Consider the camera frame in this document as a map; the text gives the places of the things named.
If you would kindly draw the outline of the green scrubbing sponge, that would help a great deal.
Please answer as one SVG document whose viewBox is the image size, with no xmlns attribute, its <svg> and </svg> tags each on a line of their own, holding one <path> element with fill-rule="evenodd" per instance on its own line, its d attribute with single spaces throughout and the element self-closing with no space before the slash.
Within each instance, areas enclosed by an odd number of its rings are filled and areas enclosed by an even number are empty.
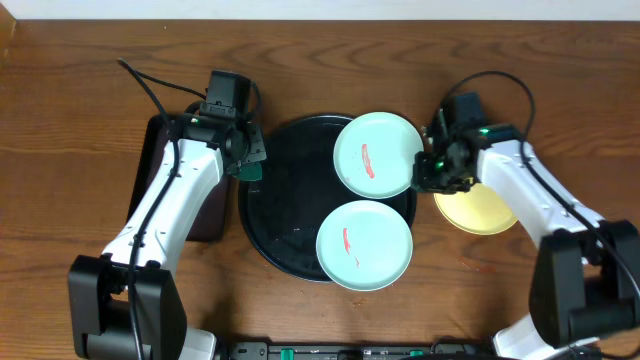
<svg viewBox="0 0 640 360">
<path fill-rule="evenodd" d="M 243 182 L 260 181 L 263 178 L 263 170 L 260 163 L 240 165 L 233 176 Z"/>
</svg>

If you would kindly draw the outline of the yellow plate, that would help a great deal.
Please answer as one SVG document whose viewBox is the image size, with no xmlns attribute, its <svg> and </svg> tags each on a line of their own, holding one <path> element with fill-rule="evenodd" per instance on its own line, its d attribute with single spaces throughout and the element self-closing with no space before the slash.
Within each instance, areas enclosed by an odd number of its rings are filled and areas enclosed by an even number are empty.
<svg viewBox="0 0 640 360">
<path fill-rule="evenodd" d="M 441 214 L 454 226 L 476 235 L 494 235 L 511 228 L 517 217 L 492 189 L 473 185 L 469 192 L 435 194 Z"/>
</svg>

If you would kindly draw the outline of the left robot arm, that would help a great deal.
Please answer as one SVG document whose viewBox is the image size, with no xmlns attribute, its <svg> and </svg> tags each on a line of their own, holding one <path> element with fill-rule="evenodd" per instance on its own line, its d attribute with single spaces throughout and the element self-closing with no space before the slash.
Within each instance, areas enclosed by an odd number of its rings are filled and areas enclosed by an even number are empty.
<svg viewBox="0 0 640 360">
<path fill-rule="evenodd" d="M 172 118 L 158 169 L 98 257 L 68 273 L 72 337 L 82 359 L 212 359 L 217 339 L 187 322 L 175 273 L 189 232 L 226 176 L 261 177 L 263 131 L 253 121 Z"/>
</svg>

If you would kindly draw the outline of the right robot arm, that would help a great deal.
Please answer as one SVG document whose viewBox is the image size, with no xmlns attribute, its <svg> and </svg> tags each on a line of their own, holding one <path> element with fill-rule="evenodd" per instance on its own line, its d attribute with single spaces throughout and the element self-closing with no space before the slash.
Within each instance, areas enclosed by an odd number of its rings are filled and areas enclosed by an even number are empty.
<svg viewBox="0 0 640 360">
<path fill-rule="evenodd" d="M 412 186 L 455 194 L 482 184 L 521 223 L 538 255 L 529 313 L 493 338 L 498 356 L 554 359 L 639 325 L 639 232 L 582 205 L 511 125 L 431 125 Z"/>
</svg>

